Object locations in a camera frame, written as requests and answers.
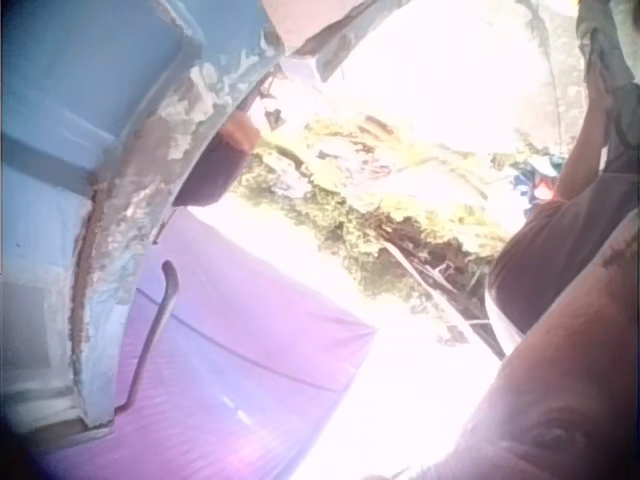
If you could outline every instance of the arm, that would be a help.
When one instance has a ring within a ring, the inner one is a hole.
[[[598,176],[600,155],[606,144],[607,110],[611,97],[594,58],[587,76],[589,106],[573,150],[558,178],[554,199],[569,201],[580,195]]]

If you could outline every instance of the red object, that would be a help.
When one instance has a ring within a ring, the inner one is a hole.
[[[547,201],[551,200],[551,198],[553,197],[553,190],[554,187],[551,183],[551,180],[543,178],[540,183],[536,185],[535,189],[533,190],[533,194],[537,199]]]

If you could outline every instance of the purple tarp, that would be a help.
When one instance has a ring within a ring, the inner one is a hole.
[[[145,260],[118,371],[120,401],[164,280],[174,317],[115,433],[48,457],[70,479],[286,478],[340,402],[375,330],[186,210]]]

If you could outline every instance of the person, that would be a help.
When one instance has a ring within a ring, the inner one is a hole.
[[[639,0],[634,19],[640,33]],[[640,478],[640,92],[609,78],[611,57],[587,59],[589,106],[554,197],[489,273],[509,355],[453,450],[415,480]]]
[[[640,22],[638,5],[636,0],[634,16]],[[640,86],[626,64],[611,68],[611,59],[598,46],[594,43],[587,58],[586,115],[554,195],[535,207],[488,274],[485,303],[506,354],[638,207]],[[620,77],[620,71],[623,81],[612,78],[613,73]],[[615,88],[609,91],[607,85]],[[600,172],[607,142],[608,157]]]

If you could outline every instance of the metal hook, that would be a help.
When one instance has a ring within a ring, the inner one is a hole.
[[[133,373],[131,386],[129,387],[129,395],[122,405],[116,407],[116,416],[129,411],[131,407],[133,407],[136,397],[138,396],[138,390],[140,389],[140,381],[144,373],[144,368],[147,364],[147,360],[149,359],[149,353],[151,353],[151,349],[156,344],[162,330],[164,330],[167,321],[171,317],[171,313],[173,312],[173,308],[178,298],[180,282],[178,281],[178,272],[176,267],[171,261],[165,260],[162,263],[162,273],[164,274],[165,281],[164,296],[162,297],[162,302],[160,302],[156,316],[153,318],[147,338],[144,341],[142,352],[140,353],[136,369]]]

